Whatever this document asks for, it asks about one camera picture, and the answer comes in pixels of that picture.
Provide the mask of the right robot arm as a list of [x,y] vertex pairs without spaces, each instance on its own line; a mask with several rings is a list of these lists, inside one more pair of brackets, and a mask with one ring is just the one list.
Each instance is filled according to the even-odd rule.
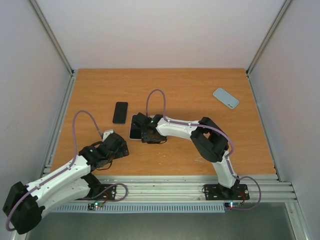
[[202,158],[213,165],[218,178],[216,194],[230,200],[238,193],[240,181],[230,161],[231,142],[210,118],[183,121],[161,114],[149,117],[140,112],[132,117],[131,125],[140,130],[142,143],[161,144],[167,141],[167,137],[191,141]]

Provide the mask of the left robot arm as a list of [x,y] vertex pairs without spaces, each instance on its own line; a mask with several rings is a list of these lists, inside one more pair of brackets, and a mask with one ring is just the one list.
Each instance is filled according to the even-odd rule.
[[126,141],[110,130],[101,141],[85,146],[71,161],[50,174],[28,184],[15,183],[2,209],[7,216],[6,230],[23,235],[47,214],[74,200],[115,201],[111,190],[117,184],[103,187],[92,172],[128,155]]

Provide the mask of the light blue phone case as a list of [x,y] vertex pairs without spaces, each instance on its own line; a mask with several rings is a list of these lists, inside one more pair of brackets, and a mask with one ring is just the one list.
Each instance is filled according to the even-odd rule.
[[229,109],[236,108],[240,103],[240,101],[237,98],[232,96],[230,93],[228,93],[221,87],[217,88],[212,95]]

